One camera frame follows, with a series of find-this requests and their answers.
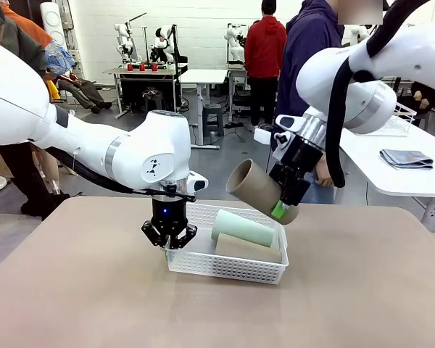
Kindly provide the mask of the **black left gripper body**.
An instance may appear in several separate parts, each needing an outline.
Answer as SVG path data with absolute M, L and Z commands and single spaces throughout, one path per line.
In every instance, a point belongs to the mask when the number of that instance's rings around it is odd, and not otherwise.
M 153 199 L 151 222 L 159 235 L 177 239 L 188 224 L 186 201 L 182 199 L 176 201 Z

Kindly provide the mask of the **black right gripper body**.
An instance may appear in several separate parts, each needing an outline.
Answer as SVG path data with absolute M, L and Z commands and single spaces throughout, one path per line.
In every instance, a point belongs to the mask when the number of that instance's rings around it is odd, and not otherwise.
M 270 177 L 276 182 L 302 180 L 323 156 L 319 146 L 293 133 L 275 133 L 271 139 L 275 164 Z

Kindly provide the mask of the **person left hand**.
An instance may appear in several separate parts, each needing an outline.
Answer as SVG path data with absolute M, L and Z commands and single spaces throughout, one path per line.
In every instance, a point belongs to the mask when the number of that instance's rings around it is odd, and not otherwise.
M 326 156 L 323 155 L 318 161 L 315 172 L 317 176 L 317 184 L 322 187 L 328 187 L 333 185 L 333 180 L 328 170 Z

